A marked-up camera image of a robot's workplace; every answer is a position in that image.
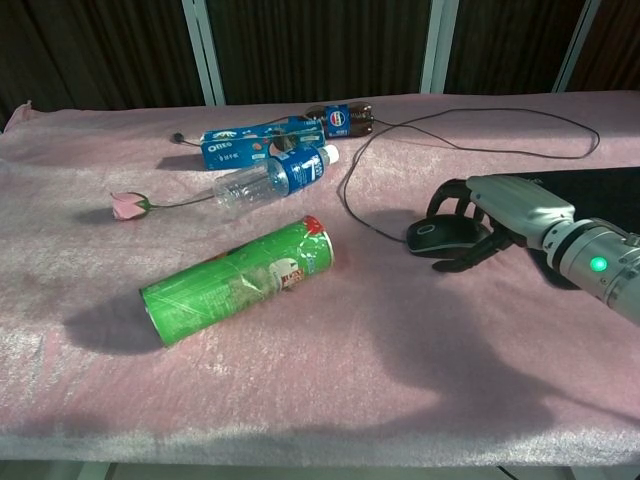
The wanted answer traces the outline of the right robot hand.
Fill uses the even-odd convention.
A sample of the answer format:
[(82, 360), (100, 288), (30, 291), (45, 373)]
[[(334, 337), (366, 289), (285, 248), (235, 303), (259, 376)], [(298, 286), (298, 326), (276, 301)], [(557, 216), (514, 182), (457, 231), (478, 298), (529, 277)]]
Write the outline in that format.
[(574, 222), (575, 207), (536, 183), (510, 175), (472, 176), (452, 179), (438, 187), (427, 215), (435, 215), (447, 199), (456, 199), (456, 212), (475, 205), (474, 218), (489, 218), (492, 233), (456, 259), (440, 260), (433, 269), (440, 273), (461, 273), (512, 245), (543, 248), (546, 235), (555, 227)]

